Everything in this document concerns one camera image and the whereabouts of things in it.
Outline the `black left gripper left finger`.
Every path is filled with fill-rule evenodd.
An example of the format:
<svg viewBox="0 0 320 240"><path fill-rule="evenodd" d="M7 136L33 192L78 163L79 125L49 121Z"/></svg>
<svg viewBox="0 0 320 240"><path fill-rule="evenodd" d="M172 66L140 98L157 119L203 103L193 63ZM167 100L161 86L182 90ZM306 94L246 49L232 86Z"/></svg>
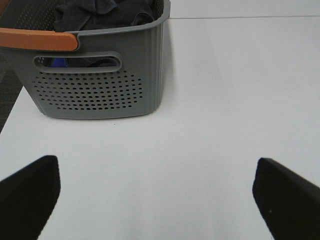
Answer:
<svg viewBox="0 0 320 240"><path fill-rule="evenodd" d="M58 158L45 155L0 182L0 238L36 240L61 192Z"/></svg>

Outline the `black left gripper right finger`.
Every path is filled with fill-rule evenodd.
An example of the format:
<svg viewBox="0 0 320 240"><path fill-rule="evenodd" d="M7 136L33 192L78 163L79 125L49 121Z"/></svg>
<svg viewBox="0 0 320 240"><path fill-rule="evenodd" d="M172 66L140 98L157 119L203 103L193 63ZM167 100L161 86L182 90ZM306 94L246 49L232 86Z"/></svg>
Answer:
<svg viewBox="0 0 320 240"><path fill-rule="evenodd" d="M252 195L273 239L320 238L319 186L271 158L260 158Z"/></svg>

